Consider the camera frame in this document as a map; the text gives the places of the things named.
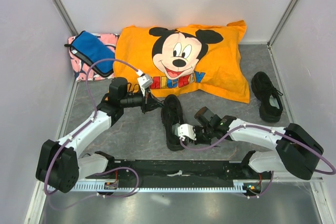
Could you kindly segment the black shoelace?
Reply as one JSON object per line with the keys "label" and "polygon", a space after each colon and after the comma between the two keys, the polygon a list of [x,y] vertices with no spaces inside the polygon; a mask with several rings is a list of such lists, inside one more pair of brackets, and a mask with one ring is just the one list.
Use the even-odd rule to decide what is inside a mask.
{"label": "black shoelace", "polygon": [[153,103],[154,103],[154,106],[156,108],[164,108],[165,107],[164,101],[160,101],[160,100],[158,100],[156,98],[153,100]]}

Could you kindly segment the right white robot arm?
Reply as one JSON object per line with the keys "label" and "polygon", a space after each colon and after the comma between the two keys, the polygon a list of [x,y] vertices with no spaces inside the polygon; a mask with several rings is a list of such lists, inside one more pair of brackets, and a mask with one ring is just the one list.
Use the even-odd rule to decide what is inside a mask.
{"label": "right white robot arm", "polygon": [[209,108],[203,107],[195,119],[196,142],[209,144],[212,140],[247,142],[267,149],[246,155],[247,162],[240,166],[241,174],[248,179],[263,172],[289,172],[310,180],[324,150],[300,125],[272,127],[251,124],[234,116],[220,118]]}

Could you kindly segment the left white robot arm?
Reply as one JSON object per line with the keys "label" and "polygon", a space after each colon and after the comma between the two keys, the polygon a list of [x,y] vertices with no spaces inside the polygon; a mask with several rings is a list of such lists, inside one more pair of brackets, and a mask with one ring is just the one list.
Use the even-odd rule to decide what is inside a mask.
{"label": "left white robot arm", "polygon": [[112,79],[109,91],[95,107],[93,113],[76,129],[57,141],[43,143],[36,169],[36,178],[44,183],[45,193],[50,187],[62,193],[69,192],[78,180],[99,174],[111,178],[115,165],[110,156],[97,152],[81,157],[82,152],[101,133],[111,128],[124,114],[124,109],[139,107],[143,113],[159,108],[162,103],[150,91],[152,78],[138,77],[139,91],[128,90],[126,78]]}

